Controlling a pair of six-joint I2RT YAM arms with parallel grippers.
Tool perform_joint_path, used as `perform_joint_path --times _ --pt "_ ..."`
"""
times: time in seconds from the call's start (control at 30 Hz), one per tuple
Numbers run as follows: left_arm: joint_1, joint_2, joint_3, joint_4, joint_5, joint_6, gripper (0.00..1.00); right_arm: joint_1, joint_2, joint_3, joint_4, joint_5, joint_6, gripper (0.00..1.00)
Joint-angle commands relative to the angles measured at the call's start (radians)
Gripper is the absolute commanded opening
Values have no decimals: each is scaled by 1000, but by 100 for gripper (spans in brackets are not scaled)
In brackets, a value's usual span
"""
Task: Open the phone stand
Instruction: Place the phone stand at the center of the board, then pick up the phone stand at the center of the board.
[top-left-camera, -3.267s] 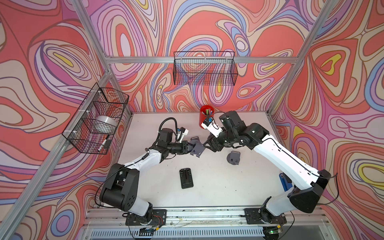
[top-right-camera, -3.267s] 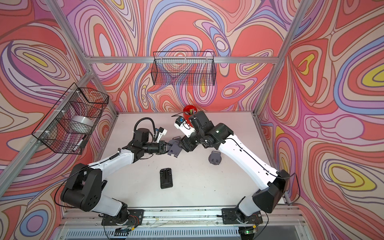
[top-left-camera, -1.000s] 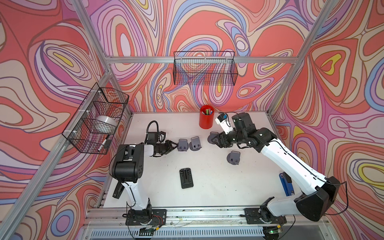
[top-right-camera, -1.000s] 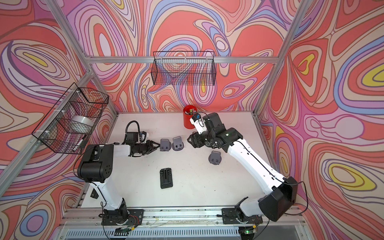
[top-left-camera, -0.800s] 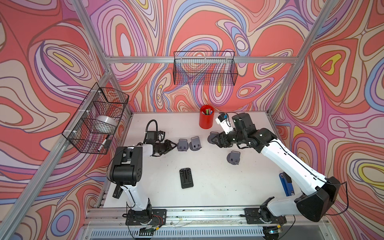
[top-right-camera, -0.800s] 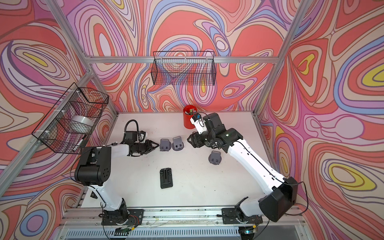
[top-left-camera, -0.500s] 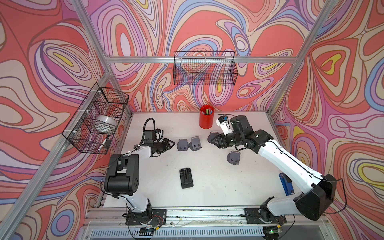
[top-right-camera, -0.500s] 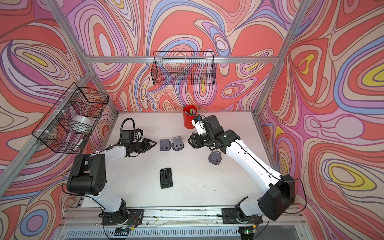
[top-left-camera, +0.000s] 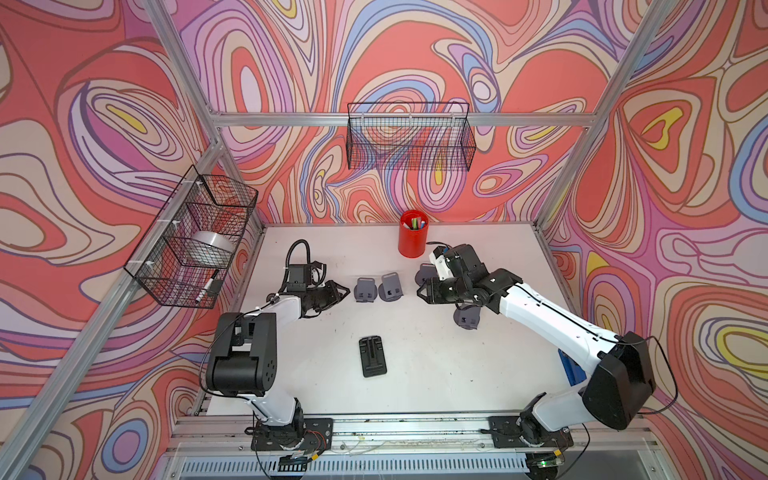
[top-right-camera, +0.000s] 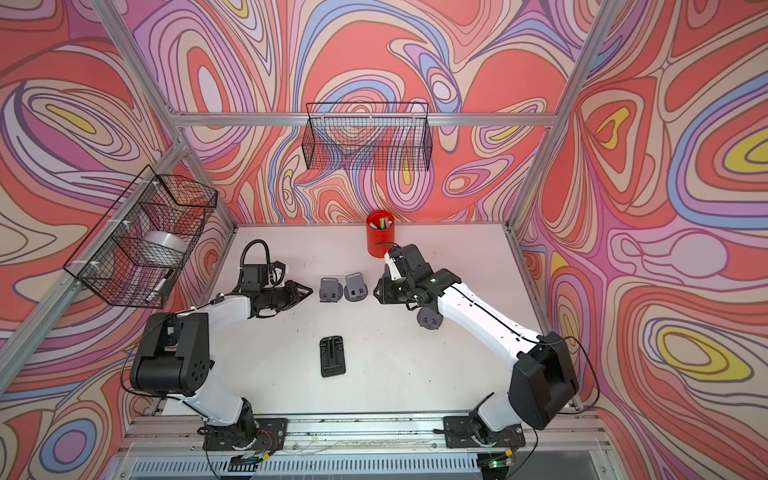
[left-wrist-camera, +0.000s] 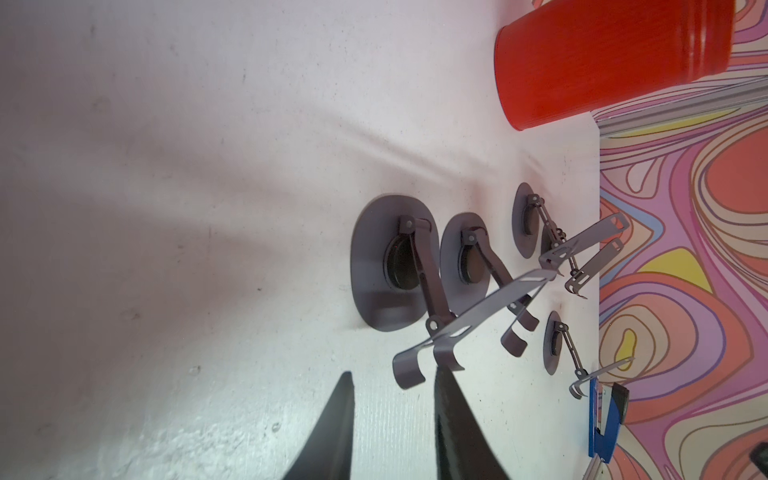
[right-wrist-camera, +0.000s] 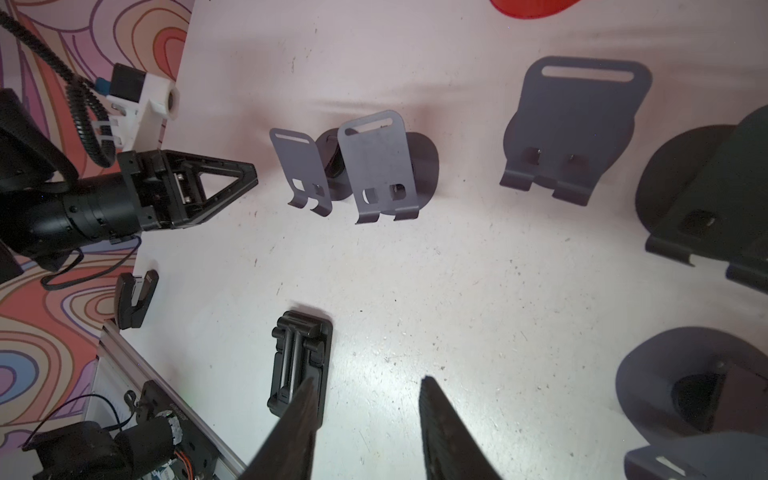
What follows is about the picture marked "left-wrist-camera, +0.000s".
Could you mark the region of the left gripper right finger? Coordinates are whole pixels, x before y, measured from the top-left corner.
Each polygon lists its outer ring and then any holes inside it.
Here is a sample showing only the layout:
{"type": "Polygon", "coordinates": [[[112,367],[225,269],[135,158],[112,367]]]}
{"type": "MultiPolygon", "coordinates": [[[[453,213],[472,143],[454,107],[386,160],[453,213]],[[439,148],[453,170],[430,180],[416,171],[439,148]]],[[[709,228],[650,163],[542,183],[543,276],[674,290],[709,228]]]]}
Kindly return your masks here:
{"type": "Polygon", "coordinates": [[[438,367],[434,381],[438,479],[508,479],[453,372],[438,367]]]}

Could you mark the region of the dark grey phone stand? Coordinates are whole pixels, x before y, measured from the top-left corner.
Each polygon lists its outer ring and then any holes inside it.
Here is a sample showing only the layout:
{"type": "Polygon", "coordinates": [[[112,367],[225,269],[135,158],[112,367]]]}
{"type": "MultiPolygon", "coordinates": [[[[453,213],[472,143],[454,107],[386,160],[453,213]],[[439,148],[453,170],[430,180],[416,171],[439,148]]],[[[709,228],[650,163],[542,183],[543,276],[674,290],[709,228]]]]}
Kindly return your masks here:
{"type": "Polygon", "coordinates": [[[542,249],[539,263],[544,268],[558,270],[563,263],[570,269],[570,278],[565,283],[565,289],[578,297],[582,288],[616,258],[623,249],[620,234],[627,229],[627,224],[598,222],[573,238],[567,239],[560,229],[545,229],[542,232],[542,249]],[[588,261],[579,263],[577,256],[593,246],[600,247],[588,261]]]}

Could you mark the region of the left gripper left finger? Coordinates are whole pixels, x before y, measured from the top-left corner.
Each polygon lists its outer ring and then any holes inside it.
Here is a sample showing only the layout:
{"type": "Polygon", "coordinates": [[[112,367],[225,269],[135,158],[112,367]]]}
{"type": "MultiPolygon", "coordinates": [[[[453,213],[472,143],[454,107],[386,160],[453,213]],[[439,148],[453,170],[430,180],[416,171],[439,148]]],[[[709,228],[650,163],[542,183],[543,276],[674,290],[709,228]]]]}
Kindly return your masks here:
{"type": "Polygon", "coordinates": [[[353,376],[339,377],[304,447],[284,479],[350,479],[355,390],[353,376]]]}

